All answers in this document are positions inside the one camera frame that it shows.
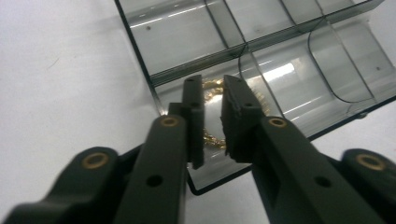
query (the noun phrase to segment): black plastic part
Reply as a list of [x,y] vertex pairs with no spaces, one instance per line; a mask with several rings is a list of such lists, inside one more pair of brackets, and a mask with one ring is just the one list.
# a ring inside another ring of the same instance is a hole
[[221,121],[227,153],[237,162],[252,162],[256,137],[254,127],[264,116],[262,106],[246,81],[224,76]]
[[396,165],[365,149],[347,150],[340,172],[387,223],[396,223]]
[[154,120],[113,223],[182,223],[187,177],[187,124]]
[[252,166],[271,223],[385,223],[288,120],[261,120]]
[[169,104],[169,115],[180,115],[188,126],[188,161],[192,168],[204,165],[205,102],[202,76],[184,80],[182,103]]
[[79,153],[46,198],[17,206],[5,223],[110,223],[122,191],[117,165],[110,148]]

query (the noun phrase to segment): gold chain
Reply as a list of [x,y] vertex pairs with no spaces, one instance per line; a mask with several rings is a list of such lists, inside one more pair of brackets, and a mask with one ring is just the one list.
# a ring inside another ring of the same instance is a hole
[[[210,102],[215,96],[223,94],[223,79],[211,79],[203,83],[203,89],[205,91],[205,103]],[[265,96],[258,91],[252,90],[256,98],[262,105],[262,112],[268,115],[270,112],[268,104],[265,102]],[[217,137],[210,134],[207,129],[204,129],[204,139],[207,146],[216,147],[219,149],[225,149],[225,139],[218,139]]]

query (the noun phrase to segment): clear plastic organizer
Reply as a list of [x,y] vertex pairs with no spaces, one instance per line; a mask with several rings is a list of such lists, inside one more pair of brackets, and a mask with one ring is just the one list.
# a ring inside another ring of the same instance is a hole
[[249,164],[224,153],[224,75],[243,78],[266,115],[291,120],[310,138],[394,100],[395,62],[363,14],[382,2],[117,2],[162,114],[169,103],[180,102],[185,78],[203,75],[205,165],[188,167],[193,193],[248,171]]

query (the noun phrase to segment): white table surface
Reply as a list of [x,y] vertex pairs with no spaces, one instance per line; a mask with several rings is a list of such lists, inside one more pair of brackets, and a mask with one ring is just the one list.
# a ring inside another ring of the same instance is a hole
[[[388,14],[373,20],[394,20],[394,8],[388,0]],[[394,59],[394,25],[378,33]],[[362,147],[396,161],[395,111],[383,106],[314,144],[336,159]],[[113,1],[0,2],[0,220],[42,199],[81,150],[140,145],[157,116]],[[268,221],[248,173],[203,196],[188,192],[186,223]]]

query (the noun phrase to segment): brass insert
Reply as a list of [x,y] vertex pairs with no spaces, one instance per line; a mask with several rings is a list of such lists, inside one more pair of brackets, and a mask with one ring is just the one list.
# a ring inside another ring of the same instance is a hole
[[82,161],[82,167],[91,170],[102,167],[107,162],[108,162],[108,156],[106,153],[95,152],[84,158],[84,160]]
[[178,125],[178,120],[171,117],[166,117],[161,120],[161,125],[164,127],[175,127]]
[[277,128],[284,128],[288,125],[288,123],[283,119],[270,119],[268,122]]
[[368,154],[358,155],[356,157],[356,161],[358,161],[360,165],[375,171],[383,171],[386,167],[385,163],[381,161],[378,157]]

